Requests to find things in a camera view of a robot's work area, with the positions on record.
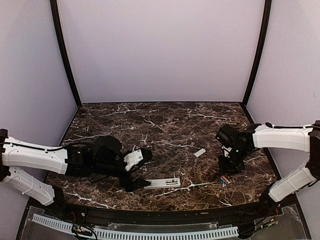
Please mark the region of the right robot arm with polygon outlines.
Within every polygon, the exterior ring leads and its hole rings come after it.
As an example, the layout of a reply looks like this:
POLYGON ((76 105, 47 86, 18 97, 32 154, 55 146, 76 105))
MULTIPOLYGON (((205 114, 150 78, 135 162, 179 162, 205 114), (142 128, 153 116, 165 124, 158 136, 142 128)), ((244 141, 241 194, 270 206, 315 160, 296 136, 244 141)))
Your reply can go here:
POLYGON ((223 124, 215 138, 221 144, 219 169, 222 174, 239 174, 244 160, 261 149, 292 150, 308 154, 308 159, 287 176, 272 183, 255 205, 255 213, 266 217, 287 196, 320 180, 320 122, 301 126, 253 123, 243 130, 223 124))

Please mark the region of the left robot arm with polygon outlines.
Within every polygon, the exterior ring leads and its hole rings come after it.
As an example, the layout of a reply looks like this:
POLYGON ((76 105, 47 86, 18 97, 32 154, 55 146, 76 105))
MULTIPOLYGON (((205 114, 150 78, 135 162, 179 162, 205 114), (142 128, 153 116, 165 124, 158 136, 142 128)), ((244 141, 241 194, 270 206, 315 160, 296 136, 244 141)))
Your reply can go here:
POLYGON ((152 152, 139 148, 121 152, 121 142, 113 136, 99 136, 95 142, 75 142, 52 147, 22 142, 0 130, 0 180, 22 194, 37 200, 60 218, 67 218, 70 206, 64 202, 63 191, 40 182, 22 167, 46 170, 71 177, 90 177, 93 174, 119 179, 126 192, 148 187, 151 182, 132 173, 152 158, 152 152))

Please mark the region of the white battery cover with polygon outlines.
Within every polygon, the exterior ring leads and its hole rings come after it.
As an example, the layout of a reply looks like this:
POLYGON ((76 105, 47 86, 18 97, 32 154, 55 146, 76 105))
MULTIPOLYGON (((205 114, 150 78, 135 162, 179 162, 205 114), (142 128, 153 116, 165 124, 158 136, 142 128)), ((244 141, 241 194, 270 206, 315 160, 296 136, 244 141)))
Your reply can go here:
POLYGON ((194 153, 194 156, 199 158, 201 155, 203 155, 206 152, 205 148, 201 148, 200 150, 198 150, 197 152, 194 153))

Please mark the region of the white remote control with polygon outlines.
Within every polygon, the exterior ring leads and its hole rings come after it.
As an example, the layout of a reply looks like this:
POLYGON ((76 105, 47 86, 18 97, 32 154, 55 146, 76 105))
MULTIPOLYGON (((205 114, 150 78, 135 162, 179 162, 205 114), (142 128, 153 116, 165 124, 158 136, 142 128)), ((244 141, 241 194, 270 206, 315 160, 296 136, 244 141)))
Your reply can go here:
POLYGON ((148 179, 151 184, 145 186, 145 190, 153 189, 172 189, 179 188, 181 186, 181 180, 179 178, 162 178, 162 179, 148 179))

